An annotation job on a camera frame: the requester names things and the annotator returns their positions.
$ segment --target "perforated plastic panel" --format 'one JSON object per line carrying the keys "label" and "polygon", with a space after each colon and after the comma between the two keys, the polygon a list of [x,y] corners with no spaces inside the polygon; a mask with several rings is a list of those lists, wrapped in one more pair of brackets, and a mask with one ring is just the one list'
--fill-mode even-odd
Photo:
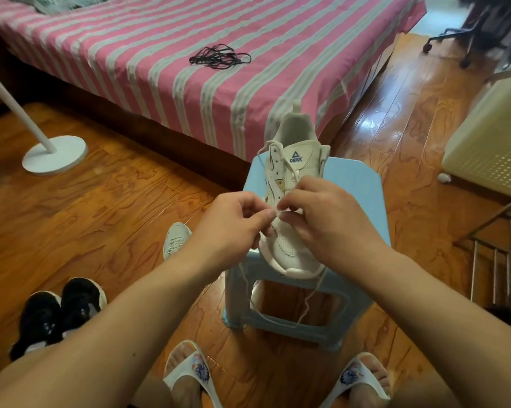
{"label": "perforated plastic panel", "polygon": [[447,143],[442,168],[511,196],[511,78],[476,104]]}

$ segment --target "slipper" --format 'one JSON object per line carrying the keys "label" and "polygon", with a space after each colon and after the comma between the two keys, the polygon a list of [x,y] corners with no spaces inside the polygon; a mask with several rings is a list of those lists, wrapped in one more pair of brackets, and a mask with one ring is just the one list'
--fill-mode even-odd
{"label": "slipper", "polygon": [[376,391],[380,398],[390,399],[373,373],[361,362],[361,358],[364,356],[374,355],[370,354],[369,352],[361,352],[352,358],[346,365],[346,368],[344,368],[344,370],[341,372],[339,379],[337,379],[337,382],[335,383],[335,386],[329,395],[327,395],[327,398],[322,402],[320,408],[331,407],[333,401],[337,399],[344,391],[349,390],[357,384],[367,384]]}
{"label": "slipper", "polygon": [[206,391],[214,405],[214,408],[222,408],[220,400],[218,399],[218,394],[216,394],[216,388],[214,388],[214,383],[210,377],[210,370],[208,369],[208,363],[206,362],[205,355],[195,342],[188,340],[182,341],[176,345],[167,358],[167,364],[165,364],[165,367],[169,366],[169,359],[174,351],[185,343],[190,343],[191,346],[195,348],[195,352],[185,358],[184,361],[182,361],[169,375],[164,378],[165,384],[167,384],[172,390],[176,381],[178,381],[181,377],[193,377]]}

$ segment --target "chair caster wheel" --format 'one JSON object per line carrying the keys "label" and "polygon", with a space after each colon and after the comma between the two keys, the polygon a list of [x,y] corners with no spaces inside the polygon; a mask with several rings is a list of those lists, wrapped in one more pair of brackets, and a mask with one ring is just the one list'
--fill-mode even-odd
{"label": "chair caster wheel", "polygon": [[439,173],[437,175],[437,180],[442,184],[447,184],[452,181],[452,176],[450,176],[448,173]]}
{"label": "chair caster wheel", "polygon": [[467,67],[469,67],[470,64],[471,64],[471,60],[469,60],[468,58],[465,58],[465,59],[462,59],[459,62],[459,67],[460,68],[467,68]]}

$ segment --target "person's right hand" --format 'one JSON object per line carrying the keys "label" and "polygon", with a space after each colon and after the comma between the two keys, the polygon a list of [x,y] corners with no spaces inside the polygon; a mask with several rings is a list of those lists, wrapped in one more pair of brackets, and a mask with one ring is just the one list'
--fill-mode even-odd
{"label": "person's right hand", "polygon": [[299,233],[314,257],[344,276],[356,279],[368,260],[391,249],[355,198],[325,179],[303,177],[277,208],[290,210],[279,218]]}

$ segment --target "hand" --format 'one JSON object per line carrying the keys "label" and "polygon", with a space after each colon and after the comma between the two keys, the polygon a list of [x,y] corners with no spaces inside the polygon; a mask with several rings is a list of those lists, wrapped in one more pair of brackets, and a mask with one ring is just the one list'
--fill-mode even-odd
{"label": "hand", "polygon": [[238,264],[259,232],[268,233],[276,212],[252,192],[223,193],[214,199],[183,249],[205,260],[212,274]]}
{"label": "hand", "polygon": [[355,198],[327,180],[303,177],[277,208],[290,210],[279,218],[299,233],[314,257],[344,276],[355,279],[367,260],[391,249]]}

